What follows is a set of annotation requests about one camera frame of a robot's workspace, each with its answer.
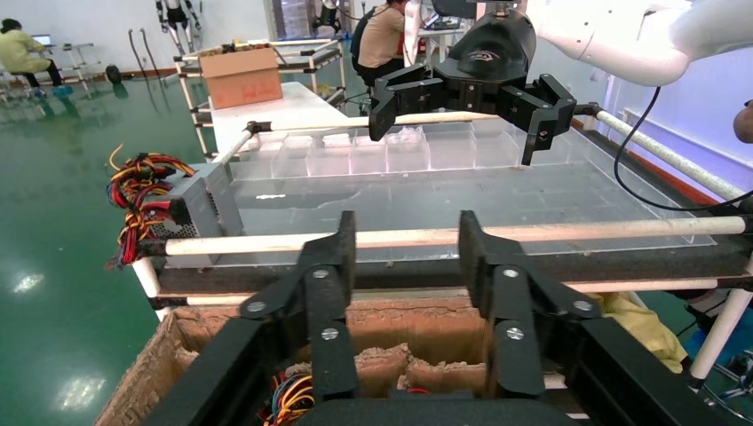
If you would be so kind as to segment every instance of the wire bundle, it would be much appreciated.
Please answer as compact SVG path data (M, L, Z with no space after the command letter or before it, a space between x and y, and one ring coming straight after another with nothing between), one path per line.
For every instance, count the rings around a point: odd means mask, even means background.
M268 406L258 413L265 426L292 424L313 407L312 378L310 375L273 377L274 393Z
M170 203L154 201L144 203L148 195L164 195L170 191L170 184L164 179L180 170L188 176L195 171L175 157L159 153L142 153L117 167L113 161L115 154L123 148L119 145L110 154L110 165L115 174L107 185L107 198L110 203L126 209L125 226L118 234L118 251L110 265L123 267L139 259L136 247L145 238L155 238L152 225L170 218Z

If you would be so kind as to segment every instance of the reflective floor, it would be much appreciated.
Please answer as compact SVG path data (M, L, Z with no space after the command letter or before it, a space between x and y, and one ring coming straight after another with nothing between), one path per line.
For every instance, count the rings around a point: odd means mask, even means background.
M321 83L335 83L333 74ZM348 78L350 95L363 92ZM155 331L133 272L104 268L123 225L105 195L110 153L124 143L123 157L159 151L202 161L177 80L162 89L156 81L90 89L0 102L3 425L91 424ZM211 149L210 131L207 139ZM690 322L671 296L646 301L673 329Z

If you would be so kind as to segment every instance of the humanoid robot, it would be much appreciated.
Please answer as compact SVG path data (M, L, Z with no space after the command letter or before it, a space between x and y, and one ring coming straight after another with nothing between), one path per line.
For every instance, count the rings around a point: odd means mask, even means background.
M186 3L186 8L191 13L191 17L194 18L194 26L196 27L196 30L201 30L202 24L199 23L199 18L196 16L196 12L194 11L194 7L191 4L191 0L183 1L184 3ZM167 19L165 19L165 14L163 13L164 9L162 3L167 6ZM180 0L156 0L156 5L157 18L159 18L160 25L162 25L162 31L163 33L170 32L172 42L175 44L175 47L178 48L180 56L185 55L186 51L183 49L183 44L181 44L180 37L178 36L178 24L180 24L180 26L183 28L183 31L186 33L188 52L193 52L194 36L191 31L191 22L186 16L186 13L183 12L183 6L180 4Z

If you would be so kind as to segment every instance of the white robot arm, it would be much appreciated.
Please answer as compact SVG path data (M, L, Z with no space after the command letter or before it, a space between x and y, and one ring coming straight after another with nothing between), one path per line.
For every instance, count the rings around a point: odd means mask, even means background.
M517 8L568 57L645 86L753 46L753 0L524 0Z

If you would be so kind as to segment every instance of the computer monitor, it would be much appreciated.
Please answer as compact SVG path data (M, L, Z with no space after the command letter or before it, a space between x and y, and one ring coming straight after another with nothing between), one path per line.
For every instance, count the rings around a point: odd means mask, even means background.
M52 46L52 38L49 34L32 35L31 38L37 40L42 46Z

